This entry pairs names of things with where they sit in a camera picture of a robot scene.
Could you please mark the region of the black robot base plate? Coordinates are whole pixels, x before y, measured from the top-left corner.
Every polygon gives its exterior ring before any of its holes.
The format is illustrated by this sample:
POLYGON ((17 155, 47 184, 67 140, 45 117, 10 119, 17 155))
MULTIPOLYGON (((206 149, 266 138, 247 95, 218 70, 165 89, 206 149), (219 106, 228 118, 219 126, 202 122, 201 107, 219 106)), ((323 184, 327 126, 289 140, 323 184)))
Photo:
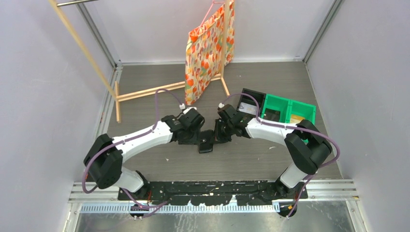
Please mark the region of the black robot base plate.
POLYGON ((267 180, 251 181, 151 181, 130 195, 139 203, 148 200, 154 205, 199 206, 228 205, 236 200, 238 206, 269 205, 273 200, 294 201, 297 197, 307 199, 304 185, 300 182, 292 190, 277 191, 276 183, 267 180))

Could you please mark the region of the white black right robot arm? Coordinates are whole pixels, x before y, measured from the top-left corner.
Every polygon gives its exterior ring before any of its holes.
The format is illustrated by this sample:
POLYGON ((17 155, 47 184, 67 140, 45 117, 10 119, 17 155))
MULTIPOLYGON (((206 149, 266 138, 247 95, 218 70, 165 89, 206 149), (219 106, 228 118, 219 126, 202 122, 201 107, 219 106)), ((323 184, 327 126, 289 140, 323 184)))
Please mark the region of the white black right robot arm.
POLYGON ((268 190, 274 196, 289 198, 295 187, 308 175, 315 174, 332 153, 330 143, 321 136, 311 121, 279 123, 250 116, 230 104, 219 104, 215 141, 226 143, 231 136, 264 139, 287 147, 292 163, 268 190))

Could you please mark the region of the black card holder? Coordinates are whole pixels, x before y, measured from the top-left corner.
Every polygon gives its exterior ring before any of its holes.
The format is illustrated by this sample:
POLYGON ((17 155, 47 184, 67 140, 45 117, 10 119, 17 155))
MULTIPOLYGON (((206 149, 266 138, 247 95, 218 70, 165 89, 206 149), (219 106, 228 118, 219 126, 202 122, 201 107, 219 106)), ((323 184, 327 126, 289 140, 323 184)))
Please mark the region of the black card holder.
POLYGON ((199 134, 198 152, 199 154, 210 153, 213 151, 214 131, 204 130, 199 134))

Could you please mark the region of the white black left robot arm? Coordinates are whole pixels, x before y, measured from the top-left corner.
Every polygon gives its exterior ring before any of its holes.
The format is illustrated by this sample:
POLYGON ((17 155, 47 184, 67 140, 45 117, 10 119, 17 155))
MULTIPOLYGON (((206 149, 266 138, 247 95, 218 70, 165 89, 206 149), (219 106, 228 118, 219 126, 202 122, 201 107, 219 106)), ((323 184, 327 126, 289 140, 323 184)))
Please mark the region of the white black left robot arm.
POLYGON ((137 132, 113 138, 102 134, 84 158, 85 175, 92 177, 98 189, 118 187, 129 191, 135 199, 143 200, 148 194, 148 181, 139 171, 131 171, 123 164, 153 147, 197 139, 204 122, 197 109, 189 107, 177 116, 164 116, 137 132))

